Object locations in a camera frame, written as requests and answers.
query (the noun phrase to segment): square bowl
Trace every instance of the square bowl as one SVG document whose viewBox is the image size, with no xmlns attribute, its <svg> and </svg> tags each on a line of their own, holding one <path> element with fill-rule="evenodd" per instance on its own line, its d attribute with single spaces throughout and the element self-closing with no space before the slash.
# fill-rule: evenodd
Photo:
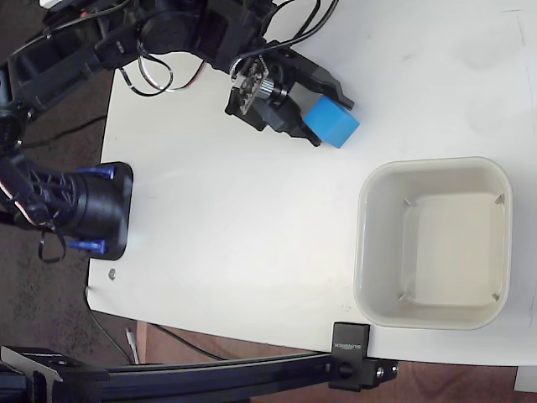
<svg viewBox="0 0 537 403">
<path fill-rule="evenodd" d="M 472 330 L 508 296 L 513 192 L 481 158 L 393 162 L 362 187 L 356 302 L 385 327 Z"/>
</svg>

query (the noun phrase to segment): floor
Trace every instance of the floor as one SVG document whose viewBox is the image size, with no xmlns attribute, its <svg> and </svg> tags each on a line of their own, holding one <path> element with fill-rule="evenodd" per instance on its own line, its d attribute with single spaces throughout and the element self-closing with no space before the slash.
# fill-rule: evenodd
<svg viewBox="0 0 537 403">
<path fill-rule="evenodd" d="M 0 60 L 37 33 L 44 11 L 32 0 L 0 0 Z M 67 98 L 32 125 L 26 139 L 46 139 L 107 112 L 110 73 Z M 58 144 L 28 154 L 38 163 L 73 170 L 99 161 L 104 125 L 96 124 Z M 123 358 L 99 333 L 83 303 L 88 259 L 70 252 L 60 264 L 46 265 L 37 256 L 38 234 L 0 227 L 0 345 L 52 348 L 102 366 L 123 364 Z M 136 323 L 97 314 L 102 324 L 127 348 L 125 327 Z M 260 357 L 288 349 L 177 331 L 194 343 L 229 358 Z M 174 340 L 143 326 L 147 362 L 187 363 L 204 358 Z M 328 390 L 324 385 L 261 398 L 263 402 L 403 402 L 403 401 L 537 401 L 537 395 L 513 392 L 514 368 L 467 367 L 403 363 L 399 378 L 360 395 Z"/>
<path fill-rule="evenodd" d="M 43 15 L 36 2 L 0 0 L 0 64 L 39 32 Z M 112 74 L 101 75 L 31 125 L 25 140 L 46 139 L 105 114 L 111 85 Z M 31 149 L 28 155 L 57 170 L 91 166 L 99 162 L 103 130 L 99 123 L 52 147 Z M 88 258 L 70 251 L 59 264 L 43 264 L 38 242 L 38 233 L 0 226 L 0 345 L 46 347 L 92 364 L 123 364 L 84 306 Z M 136 324 L 97 316 L 127 347 L 125 327 Z"/>
</svg>

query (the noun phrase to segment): robotic arm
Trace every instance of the robotic arm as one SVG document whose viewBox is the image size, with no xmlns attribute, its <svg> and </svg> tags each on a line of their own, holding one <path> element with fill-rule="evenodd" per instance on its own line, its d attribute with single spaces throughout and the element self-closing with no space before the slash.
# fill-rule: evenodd
<svg viewBox="0 0 537 403">
<path fill-rule="evenodd" d="M 268 125 L 319 145 L 289 97 L 293 86 L 299 83 L 348 109 L 353 102 L 328 71 L 290 45 L 266 44 L 263 35 L 281 7 L 272 0 L 64 0 L 52 7 L 44 31 L 0 65 L 0 203 L 14 223 L 54 232 L 64 246 L 88 250 L 98 259 L 121 257 L 130 167 L 116 163 L 58 173 L 33 164 L 20 145 L 29 124 L 103 70 L 120 69 L 139 95 L 164 92 L 173 76 L 168 86 L 153 85 L 156 92 L 146 94 L 122 69 L 149 54 L 198 56 L 232 76 L 227 114 L 257 130 Z M 42 235 L 40 253 L 43 243 Z"/>
</svg>

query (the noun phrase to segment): blue cube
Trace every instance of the blue cube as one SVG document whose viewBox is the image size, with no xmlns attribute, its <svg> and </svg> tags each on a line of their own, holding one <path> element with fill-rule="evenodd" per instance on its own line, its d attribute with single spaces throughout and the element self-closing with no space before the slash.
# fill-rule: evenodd
<svg viewBox="0 0 537 403">
<path fill-rule="evenodd" d="M 310 110 L 304 122 L 322 141 L 338 149 L 360 126 L 344 107 L 325 96 Z"/>
</svg>

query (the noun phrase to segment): white table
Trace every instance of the white table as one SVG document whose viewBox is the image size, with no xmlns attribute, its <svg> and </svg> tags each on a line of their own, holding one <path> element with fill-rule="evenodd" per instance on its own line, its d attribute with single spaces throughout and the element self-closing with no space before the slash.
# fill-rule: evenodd
<svg viewBox="0 0 537 403">
<path fill-rule="evenodd" d="M 312 4 L 282 11 L 268 37 L 292 36 Z M 135 96 L 116 75 L 102 160 L 131 164 L 135 185 L 125 255 L 91 262 L 91 307 L 330 351 L 333 322 L 367 322 L 352 284 L 364 180 L 389 161 L 481 155 L 514 189 L 503 312 L 472 332 L 375 327 L 368 352 L 537 364 L 537 2 L 341 0 L 296 49 L 357 102 L 362 126 L 342 149 L 228 117 L 222 73 L 208 70 L 191 90 L 155 99 Z M 168 60 L 182 78 L 197 63 Z"/>
</svg>

